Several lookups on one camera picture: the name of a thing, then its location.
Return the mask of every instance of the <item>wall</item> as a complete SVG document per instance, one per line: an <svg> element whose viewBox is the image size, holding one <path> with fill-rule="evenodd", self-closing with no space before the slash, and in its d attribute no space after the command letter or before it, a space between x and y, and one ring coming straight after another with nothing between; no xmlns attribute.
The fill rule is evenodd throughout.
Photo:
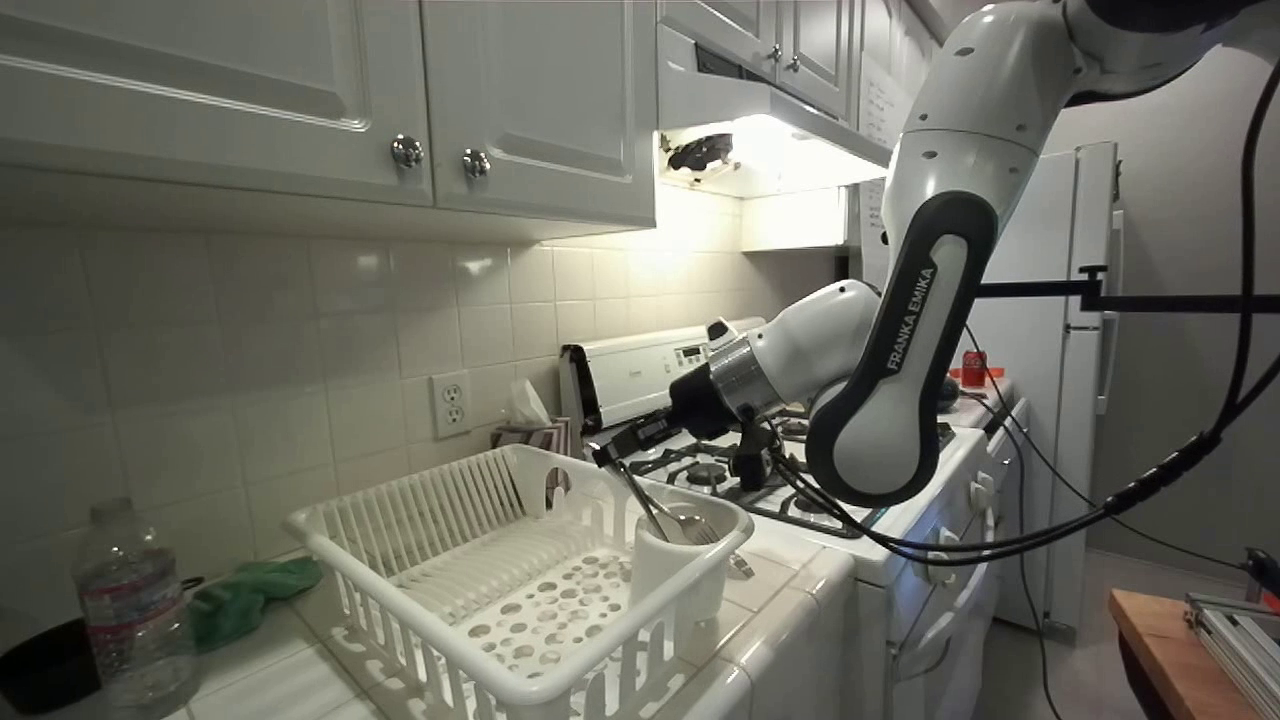
<svg viewBox="0 0 1280 720"><path fill-rule="evenodd" d="M736 204L663 186L658 231L534 248L0 226L0 621L70 612L91 498L127 490L217 571L319 495L484 448L558 341L775 312L829 254L740 254ZM478 427L430 439L426 375Z"/></svg>
<svg viewBox="0 0 1280 720"><path fill-rule="evenodd" d="M1119 139L1127 209L1127 291L1234 291L1238 143L1268 69L1213 52L1174 85L1102 109L1071 109L1053 143ZM1280 291L1280 109L1260 143L1260 291ZM1112 416L1101 425L1095 495L1115 490L1192 431L1206 427L1228 389L1234 321L1124 317ZM1274 321L1254 325L1251 370L1280 352ZM1166 541L1238 561L1243 542L1280 551L1280 391L1268 391L1223 448L1132 519ZM1163 554L1119 533L1095 542Z"/></svg>

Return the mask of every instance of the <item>white stove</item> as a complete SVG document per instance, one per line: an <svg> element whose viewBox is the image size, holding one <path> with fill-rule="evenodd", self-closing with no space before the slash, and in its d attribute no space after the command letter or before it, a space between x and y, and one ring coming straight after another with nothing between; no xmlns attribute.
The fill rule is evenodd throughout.
<svg viewBox="0 0 1280 720"><path fill-rule="evenodd" d="M670 708L684 714L964 714L997 608L997 569L918 569L802 502L766 460L782 450L802 463L800 413L782 413L772 437L748 427L748 439L745 431L714 439L670 431L658 418L663 391L701 361L704 333L679 328L572 343L558 364L558 403L596 439L613 439L643 484L704 487L755 516L755 535L740 551L751 578L729 578L719 612L719 625L729 617L740 626L758 625L755 639L729 632L719 656ZM1003 425L964 400L941 416L941 437L935 479L918 495L880 510L841 509L886 535L997 541L998 487L1013 472Z"/></svg>

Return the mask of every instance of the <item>wall outlet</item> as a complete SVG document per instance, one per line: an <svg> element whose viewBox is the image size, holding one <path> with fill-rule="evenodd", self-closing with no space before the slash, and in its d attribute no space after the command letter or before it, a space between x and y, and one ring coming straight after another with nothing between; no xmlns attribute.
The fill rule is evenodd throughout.
<svg viewBox="0 0 1280 720"><path fill-rule="evenodd" d="M472 427L472 370L430 375L430 431L460 437Z"/></svg>

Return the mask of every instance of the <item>range hood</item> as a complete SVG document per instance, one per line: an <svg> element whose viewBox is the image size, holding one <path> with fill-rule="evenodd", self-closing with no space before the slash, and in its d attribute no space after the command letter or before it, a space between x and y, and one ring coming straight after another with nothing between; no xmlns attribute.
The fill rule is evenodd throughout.
<svg viewBox="0 0 1280 720"><path fill-rule="evenodd" d="M670 170L719 197L880 181L886 153L796 95L658 29L658 136Z"/></svg>

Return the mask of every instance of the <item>glass bottle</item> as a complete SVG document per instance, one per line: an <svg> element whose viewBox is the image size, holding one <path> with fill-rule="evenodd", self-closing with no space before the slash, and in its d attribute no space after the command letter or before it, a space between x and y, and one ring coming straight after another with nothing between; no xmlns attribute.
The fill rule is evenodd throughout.
<svg viewBox="0 0 1280 720"><path fill-rule="evenodd" d="M167 714L195 692L195 639L171 549L131 498L91 502L76 561L86 648L113 714Z"/></svg>

